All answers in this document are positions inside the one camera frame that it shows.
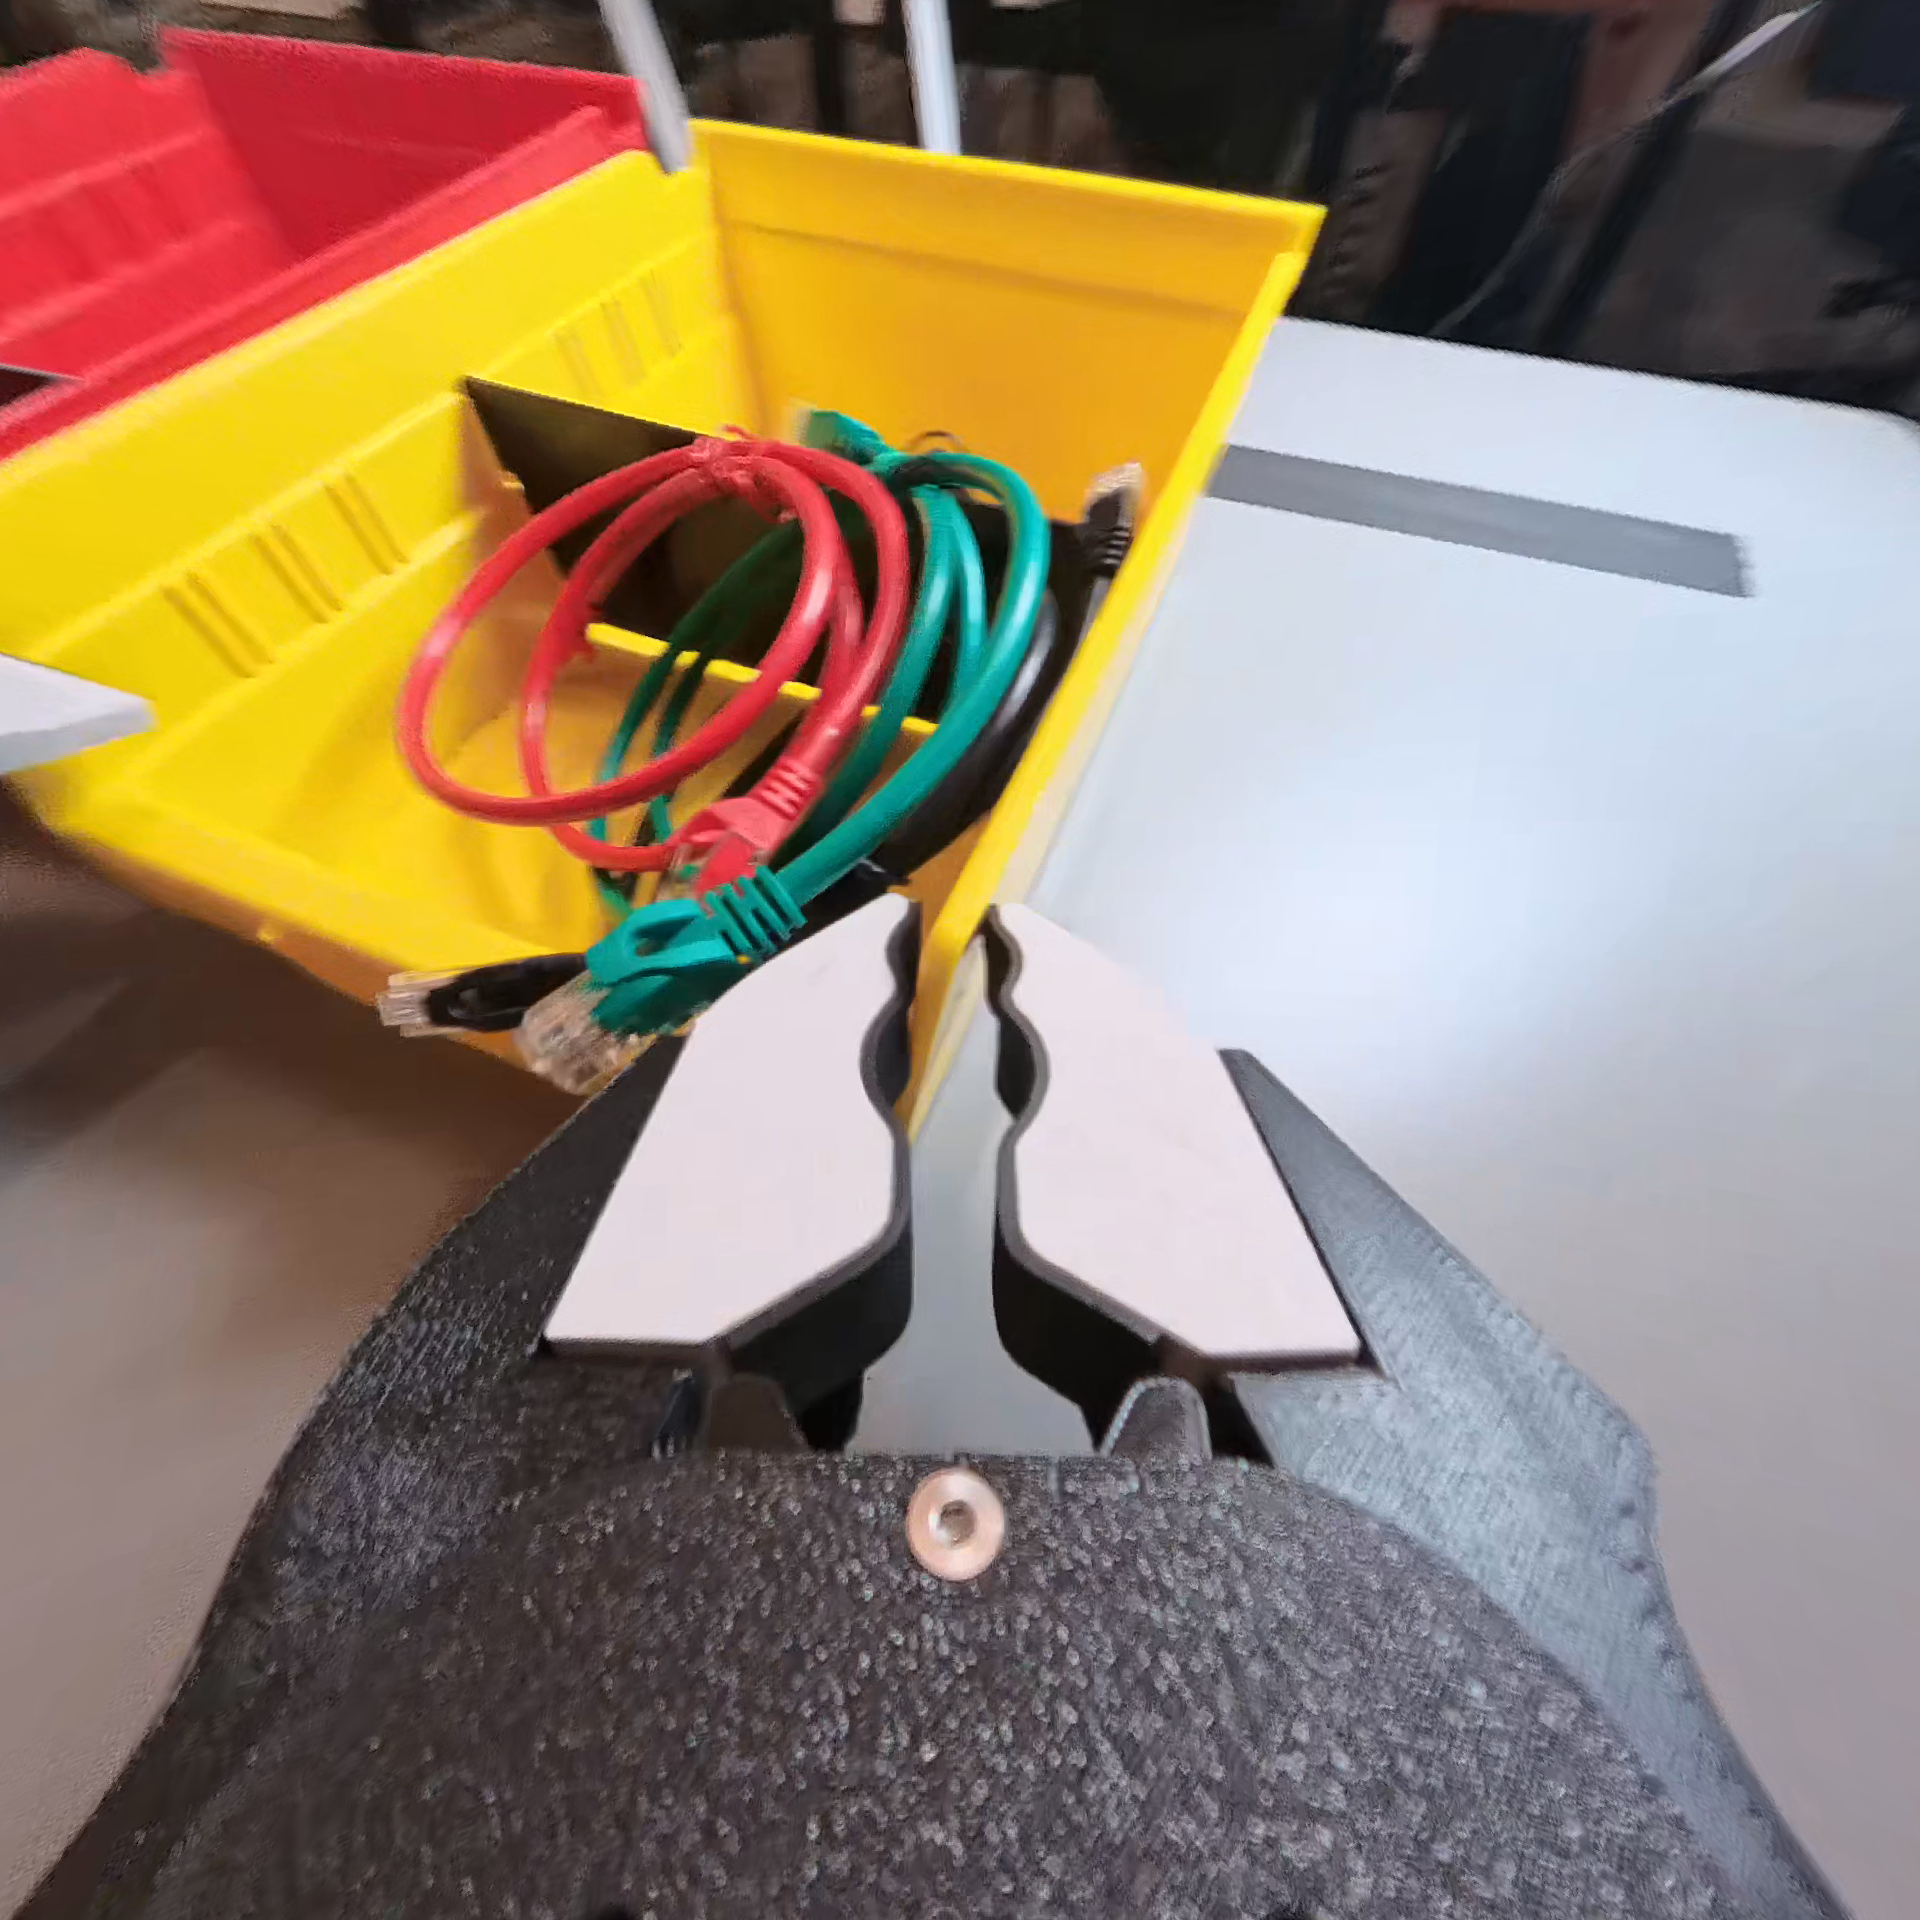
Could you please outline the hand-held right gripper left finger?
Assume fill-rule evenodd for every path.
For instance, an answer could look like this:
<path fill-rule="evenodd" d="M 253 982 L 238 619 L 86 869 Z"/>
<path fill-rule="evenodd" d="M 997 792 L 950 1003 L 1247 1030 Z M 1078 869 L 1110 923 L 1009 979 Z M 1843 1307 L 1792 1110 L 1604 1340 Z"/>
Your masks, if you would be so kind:
<path fill-rule="evenodd" d="M 845 1447 L 911 1316 L 920 905 L 881 893 L 691 1024 L 542 1328 L 572 1360 L 771 1381 Z"/>

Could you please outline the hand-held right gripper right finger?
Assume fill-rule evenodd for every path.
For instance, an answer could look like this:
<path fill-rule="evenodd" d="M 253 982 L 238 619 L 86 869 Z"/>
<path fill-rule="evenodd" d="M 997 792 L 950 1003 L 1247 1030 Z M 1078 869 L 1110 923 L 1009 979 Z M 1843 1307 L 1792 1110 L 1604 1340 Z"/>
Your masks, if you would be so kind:
<path fill-rule="evenodd" d="M 1030 905 L 982 923 L 994 1325 L 1101 1444 L 1149 1378 L 1235 1432 L 1235 1378 L 1366 1363 L 1328 1259 L 1220 1048 L 1146 976 Z"/>

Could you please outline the yellow storage bin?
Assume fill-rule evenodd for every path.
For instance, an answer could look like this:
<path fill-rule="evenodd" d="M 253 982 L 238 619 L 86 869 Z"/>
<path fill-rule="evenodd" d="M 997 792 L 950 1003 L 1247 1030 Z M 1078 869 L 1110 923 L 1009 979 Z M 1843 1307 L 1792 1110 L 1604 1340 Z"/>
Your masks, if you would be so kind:
<path fill-rule="evenodd" d="M 619 155 L 3 464 L 3 655 L 155 729 L 15 777 L 134 893 L 369 1003 L 390 973 L 580 947 L 607 917 L 542 828 L 432 798 L 396 697 L 524 518 L 464 381 L 694 435 L 807 405 L 950 435 L 1051 518 L 1143 464 L 1146 512 L 991 816 L 926 866 L 908 1125 L 973 1018 L 1104 729 L 1316 208 L 700 122 Z"/>

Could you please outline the red storage bin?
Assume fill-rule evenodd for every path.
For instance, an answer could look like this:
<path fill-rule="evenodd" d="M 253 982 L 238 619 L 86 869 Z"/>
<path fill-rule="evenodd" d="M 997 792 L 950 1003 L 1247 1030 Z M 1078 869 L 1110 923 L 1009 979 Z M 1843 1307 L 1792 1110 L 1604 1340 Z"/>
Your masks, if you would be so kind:
<path fill-rule="evenodd" d="M 616 155 L 619 74 L 164 30 L 3 71 L 3 455 Z"/>

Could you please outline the grey tape strip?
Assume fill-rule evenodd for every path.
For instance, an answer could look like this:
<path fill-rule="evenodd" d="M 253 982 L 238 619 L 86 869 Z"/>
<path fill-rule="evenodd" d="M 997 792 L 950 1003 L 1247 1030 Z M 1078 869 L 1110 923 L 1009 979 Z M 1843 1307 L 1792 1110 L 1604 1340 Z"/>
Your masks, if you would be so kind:
<path fill-rule="evenodd" d="M 1265 512 L 1554 563 L 1664 589 L 1747 598 L 1732 533 L 1229 444 L 1209 497 Z"/>

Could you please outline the black bin divider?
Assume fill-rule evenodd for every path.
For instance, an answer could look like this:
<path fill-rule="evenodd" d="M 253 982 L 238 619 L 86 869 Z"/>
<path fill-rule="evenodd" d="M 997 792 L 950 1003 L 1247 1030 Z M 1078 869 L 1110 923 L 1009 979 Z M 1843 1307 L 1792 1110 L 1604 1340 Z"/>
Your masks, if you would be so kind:
<path fill-rule="evenodd" d="M 476 375 L 467 375 L 464 393 L 527 515 L 542 515 L 592 479 L 694 441 L 694 432 L 679 426 Z M 601 619 L 637 637 L 664 640 L 759 539 L 759 527 L 741 500 L 708 500 L 688 512 L 607 589 L 598 604 Z"/>

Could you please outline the white metal stand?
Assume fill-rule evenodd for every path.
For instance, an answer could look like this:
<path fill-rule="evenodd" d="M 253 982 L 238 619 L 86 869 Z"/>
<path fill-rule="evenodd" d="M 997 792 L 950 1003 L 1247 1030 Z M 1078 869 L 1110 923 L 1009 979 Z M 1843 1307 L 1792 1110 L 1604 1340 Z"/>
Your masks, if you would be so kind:
<path fill-rule="evenodd" d="M 152 726 L 137 694 L 3 655 L 3 780 Z"/>

